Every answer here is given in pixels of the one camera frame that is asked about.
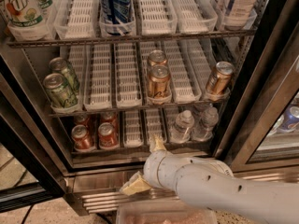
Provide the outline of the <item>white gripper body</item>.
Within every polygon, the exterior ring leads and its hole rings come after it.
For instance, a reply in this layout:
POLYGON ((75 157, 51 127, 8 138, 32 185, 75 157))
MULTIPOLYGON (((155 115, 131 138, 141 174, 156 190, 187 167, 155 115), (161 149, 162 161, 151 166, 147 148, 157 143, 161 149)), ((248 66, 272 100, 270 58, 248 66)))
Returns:
POLYGON ((176 172, 191 159, 166 150, 157 150, 147 158, 143 171, 145 180, 154 188, 174 190, 176 172))

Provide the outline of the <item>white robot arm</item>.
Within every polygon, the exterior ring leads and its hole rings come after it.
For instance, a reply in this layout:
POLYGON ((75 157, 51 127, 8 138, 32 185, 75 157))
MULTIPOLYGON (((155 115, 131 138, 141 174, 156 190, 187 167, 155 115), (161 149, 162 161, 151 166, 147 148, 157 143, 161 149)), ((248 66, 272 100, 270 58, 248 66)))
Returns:
POLYGON ((227 211, 265 224, 299 224, 299 185, 237 178, 222 161, 181 157, 156 136, 142 172, 120 189, 131 196, 148 189, 168 189, 184 203, 227 211))

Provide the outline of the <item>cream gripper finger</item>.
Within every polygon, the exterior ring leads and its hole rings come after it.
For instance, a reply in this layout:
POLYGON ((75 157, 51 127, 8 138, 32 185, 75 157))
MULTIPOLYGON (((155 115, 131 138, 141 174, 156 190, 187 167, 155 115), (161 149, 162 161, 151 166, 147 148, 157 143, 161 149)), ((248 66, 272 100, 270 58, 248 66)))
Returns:
POLYGON ((120 193, 131 196, 139 192, 151 189, 141 172, 136 172, 121 188, 120 193))
POLYGON ((159 135, 154 134, 149 144, 149 151, 153 153, 158 150, 165 150, 164 140, 159 135))

